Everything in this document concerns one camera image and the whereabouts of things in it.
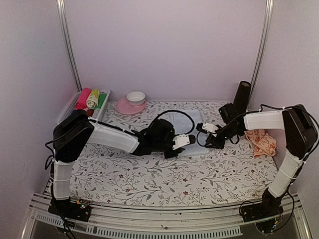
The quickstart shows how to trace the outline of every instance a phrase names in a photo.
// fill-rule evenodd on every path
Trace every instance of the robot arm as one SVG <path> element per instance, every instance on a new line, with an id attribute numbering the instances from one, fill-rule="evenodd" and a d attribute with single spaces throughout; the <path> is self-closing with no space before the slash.
<path id="1" fill-rule="evenodd" d="M 286 135 L 286 155 L 278 174 L 265 190 L 262 203 L 241 207 L 244 221 L 252 221 L 282 213 L 281 199 L 296 179 L 308 153 L 317 141 L 318 133 L 302 105 L 280 111 L 244 113 L 236 115 L 232 104 L 220 110 L 225 127 L 212 124 L 197 125 L 201 132 L 208 132 L 206 147 L 224 148 L 225 140 L 243 135 L 246 130 L 281 129 Z"/>
<path id="2" fill-rule="evenodd" d="M 194 135 L 175 135 L 173 125 L 158 117 L 148 128 L 140 132 L 134 130 L 130 132 L 89 118 L 82 110 L 78 110 L 59 124 L 53 131 L 53 138 L 51 141 L 54 148 L 54 163 L 51 167 L 53 184 L 49 212 L 58 215 L 63 212 L 64 217 L 83 221 L 88 220 L 90 208 L 86 207 L 83 210 L 83 205 L 70 202 L 70 180 L 73 164 L 85 144 L 101 144 L 138 156 L 159 151 L 164 152 L 165 158 L 171 158 L 181 153 L 184 150 L 183 146 L 195 143 Z"/>

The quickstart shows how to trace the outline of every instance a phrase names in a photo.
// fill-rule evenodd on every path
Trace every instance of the white bowl on pink plate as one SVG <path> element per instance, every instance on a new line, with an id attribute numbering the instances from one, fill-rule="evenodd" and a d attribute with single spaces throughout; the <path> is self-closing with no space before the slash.
<path id="1" fill-rule="evenodd" d="M 134 91 L 129 93 L 126 96 L 126 99 L 128 100 L 131 106 L 140 106 L 145 102 L 145 97 L 146 95 L 143 92 Z"/>

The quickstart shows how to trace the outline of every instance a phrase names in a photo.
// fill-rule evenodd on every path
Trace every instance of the pink bowl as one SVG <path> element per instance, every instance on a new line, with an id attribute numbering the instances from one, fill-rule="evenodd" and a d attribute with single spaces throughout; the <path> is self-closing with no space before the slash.
<path id="1" fill-rule="evenodd" d="M 146 102 L 141 104 L 140 106 L 131 106 L 126 97 L 123 97 L 117 101 L 115 105 L 115 109 L 126 116 L 131 116 L 142 112 L 146 107 Z"/>

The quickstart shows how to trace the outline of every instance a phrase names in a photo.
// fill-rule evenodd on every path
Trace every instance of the white wall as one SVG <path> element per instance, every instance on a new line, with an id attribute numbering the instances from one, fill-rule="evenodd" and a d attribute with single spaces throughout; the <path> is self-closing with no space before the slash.
<path id="1" fill-rule="evenodd" d="M 252 109 L 260 103 L 288 106 L 298 103 L 319 120 L 319 1 L 275 1 L 274 12 Z M 285 151 L 279 139 L 281 163 Z M 313 238 L 319 238 L 319 149 L 308 159 L 295 182 Z"/>
<path id="2" fill-rule="evenodd" d="M 232 101 L 250 81 L 265 0 L 68 0 L 83 86 L 151 100 Z"/>
<path id="3" fill-rule="evenodd" d="M 0 238 L 15 239 L 43 189 L 56 116 L 75 93 L 56 1 L 0 4 Z"/>

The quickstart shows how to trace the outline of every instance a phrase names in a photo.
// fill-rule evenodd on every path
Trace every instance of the floral fabric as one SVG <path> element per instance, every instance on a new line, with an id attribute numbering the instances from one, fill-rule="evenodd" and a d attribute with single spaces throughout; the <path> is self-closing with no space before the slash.
<path id="1" fill-rule="evenodd" d="M 124 116 L 109 103 L 103 121 L 141 130 L 166 110 L 199 109 L 207 122 L 224 125 L 218 109 L 225 103 L 147 102 L 146 109 Z M 241 137 L 209 154 L 164 159 L 161 153 L 134 156 L 87 144 L 75 162 L 71 196 L 110 204 L 151 207 L 205 206 L 261 198 L 277 173 L 272 157 L 253 158 L 254 145 Z"/>
<path id="2" fill-rule="evenodd" d="M 259 158 L 261 155 L 276 155 L 277 141 L 265 133 L 264 129 L 249 130 L 245 132 L 245 135 L 255 145 L 254 158 Z"/>

